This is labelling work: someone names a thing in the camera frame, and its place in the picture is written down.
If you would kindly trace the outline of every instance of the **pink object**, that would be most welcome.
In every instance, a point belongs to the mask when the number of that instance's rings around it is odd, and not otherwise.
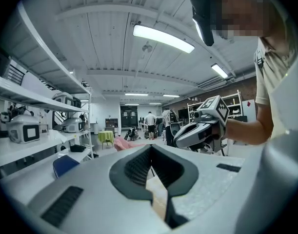
[[[114,147],[117,151],[122,151],[122,150],[125,150],[125,149],[129,149],[129,148],[133,148],[133,147],[136,147],[136,146],[144,146],[145,144],[133,144],[133,143],[130,143],[129,141],[127,140],[124,140],[123,137],[116,137],[114,139]]]

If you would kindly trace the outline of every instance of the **robot controller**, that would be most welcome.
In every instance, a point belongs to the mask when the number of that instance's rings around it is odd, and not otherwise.
[[[174,137],[175,147],[189,147],[217,152],[224,146],[221,138],[225,134],[225,126],[229,108],[220,96],[208,98],[194,112],[193,122],[181,128]]]

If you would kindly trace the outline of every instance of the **green table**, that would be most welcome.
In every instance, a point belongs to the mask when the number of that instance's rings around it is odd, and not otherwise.
[[[103,149],[103,143],[106,142],[106,144],[108,144],[108,142],[114,143],[114,135],[112,131],[101,131],[98,132],[98,140],[102,143],[102,149]]]

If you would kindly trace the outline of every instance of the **doorway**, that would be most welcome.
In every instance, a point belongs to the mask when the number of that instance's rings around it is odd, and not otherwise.
[[[138,126],[138,107],[120,107],[121,127]]]

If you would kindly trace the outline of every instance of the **blue chair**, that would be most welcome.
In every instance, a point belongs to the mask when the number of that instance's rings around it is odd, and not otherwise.
[[[53,162],[53,171],[57,178],[61,177],[66,172],[70,171],[72,168],[79,165],[79,162],[72,159],[68,155],[64,155]]]

